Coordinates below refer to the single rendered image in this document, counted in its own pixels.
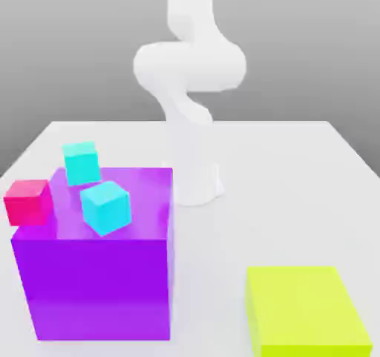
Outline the small pink cube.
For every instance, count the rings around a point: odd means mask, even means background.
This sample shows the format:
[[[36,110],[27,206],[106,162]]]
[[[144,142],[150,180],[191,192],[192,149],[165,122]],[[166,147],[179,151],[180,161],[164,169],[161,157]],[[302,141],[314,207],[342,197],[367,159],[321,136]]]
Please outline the small pink cube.
[[[53,211],[48,180],[15,180],[3,200],[11,226],[43,225]]]

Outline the large purple box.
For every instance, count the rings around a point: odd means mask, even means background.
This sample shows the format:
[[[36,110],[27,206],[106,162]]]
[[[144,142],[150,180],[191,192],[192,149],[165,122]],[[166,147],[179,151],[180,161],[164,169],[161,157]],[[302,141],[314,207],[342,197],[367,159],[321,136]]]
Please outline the large purple box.
[[[131,196],[131,223],[99,236],[83,220],[80,190],[58,168],[54,212],[21,226],[11,244],[36,337],[56,340],[167,340],[174,286],[170,168],[104,168]]]

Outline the small turquoise cube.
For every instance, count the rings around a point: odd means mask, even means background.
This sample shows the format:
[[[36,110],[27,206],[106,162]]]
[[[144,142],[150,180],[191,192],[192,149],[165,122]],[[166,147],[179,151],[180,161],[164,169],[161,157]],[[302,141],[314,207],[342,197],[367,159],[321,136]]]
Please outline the small turquoise cube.
[[[69,186],[96,183],[101,180],[98,153],[92,141],[62,146]]]

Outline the large yellow box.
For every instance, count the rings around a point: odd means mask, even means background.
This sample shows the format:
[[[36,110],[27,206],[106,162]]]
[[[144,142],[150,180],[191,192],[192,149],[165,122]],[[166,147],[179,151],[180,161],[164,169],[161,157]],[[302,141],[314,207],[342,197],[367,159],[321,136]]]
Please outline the large yellow box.
[[[253,357],[370,357],[373,343],[333,266],[250,266]]]

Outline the small cyan cube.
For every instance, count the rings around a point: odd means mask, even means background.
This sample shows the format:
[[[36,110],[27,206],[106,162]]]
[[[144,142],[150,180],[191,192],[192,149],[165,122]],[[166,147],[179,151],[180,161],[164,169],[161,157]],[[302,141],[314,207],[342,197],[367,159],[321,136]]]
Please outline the small cyan cube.
[[[101,237],[131,223],[130,194],[114,181],[80,192],[84,221]]]

